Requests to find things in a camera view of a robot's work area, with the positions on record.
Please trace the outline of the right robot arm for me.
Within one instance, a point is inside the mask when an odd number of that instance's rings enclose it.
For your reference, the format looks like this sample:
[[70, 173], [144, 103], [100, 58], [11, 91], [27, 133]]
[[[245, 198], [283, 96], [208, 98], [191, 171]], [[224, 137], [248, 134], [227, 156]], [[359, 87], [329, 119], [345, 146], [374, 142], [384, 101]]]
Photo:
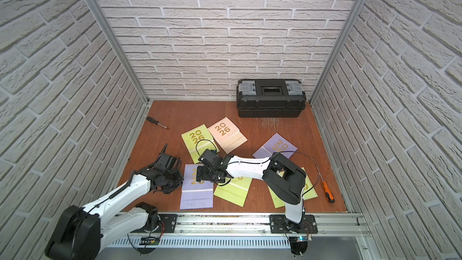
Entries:
[[236, 155], [220, 157], [206, 149], [197, 168], [196, 181], [225, 184], [234, 178], [258, 179], [285, 203], [285, 218], [291, 223], [302, 222], [303, 193], [307, 174], [280, 152], [261, 159], [246, 159]]

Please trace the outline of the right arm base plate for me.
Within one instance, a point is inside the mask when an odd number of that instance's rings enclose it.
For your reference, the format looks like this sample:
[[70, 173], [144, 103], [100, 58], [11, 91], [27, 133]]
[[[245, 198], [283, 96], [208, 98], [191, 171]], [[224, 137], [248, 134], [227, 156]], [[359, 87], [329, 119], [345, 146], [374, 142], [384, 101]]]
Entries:
[[269, 215], [269, 225], [272, 234], [317, 234], [318, 227], [314, 215], [302, 214], [300, 223], [293, 223], [282, 214]]

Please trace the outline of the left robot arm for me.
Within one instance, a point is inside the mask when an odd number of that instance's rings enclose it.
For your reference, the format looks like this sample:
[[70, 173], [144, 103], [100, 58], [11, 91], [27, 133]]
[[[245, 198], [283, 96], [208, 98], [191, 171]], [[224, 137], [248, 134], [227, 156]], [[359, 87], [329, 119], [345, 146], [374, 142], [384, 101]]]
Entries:
[[46, 245], [45, 256], [52, 260], [93, 260], [107, 246], [132, 231], [144, 229], [163, 234], [166, 225], [158, 209], [141, 202], [127, 213], [122, 209], [141, 196], [160, 191], [168, 195], [183, 183], [181, 160], [162, 150], [157, 159], [127, 182], [83, 207], [65, 209]]

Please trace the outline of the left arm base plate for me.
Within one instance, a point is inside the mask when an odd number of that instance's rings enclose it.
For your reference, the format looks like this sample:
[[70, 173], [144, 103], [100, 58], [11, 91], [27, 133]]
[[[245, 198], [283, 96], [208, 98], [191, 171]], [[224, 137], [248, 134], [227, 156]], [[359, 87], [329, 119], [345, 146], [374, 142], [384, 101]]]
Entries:
[[148, 217], [148, 221], [142, 230], [147, 233], [173, 233], [177, 219], [177, 214], [155, 214], [154, 216]]

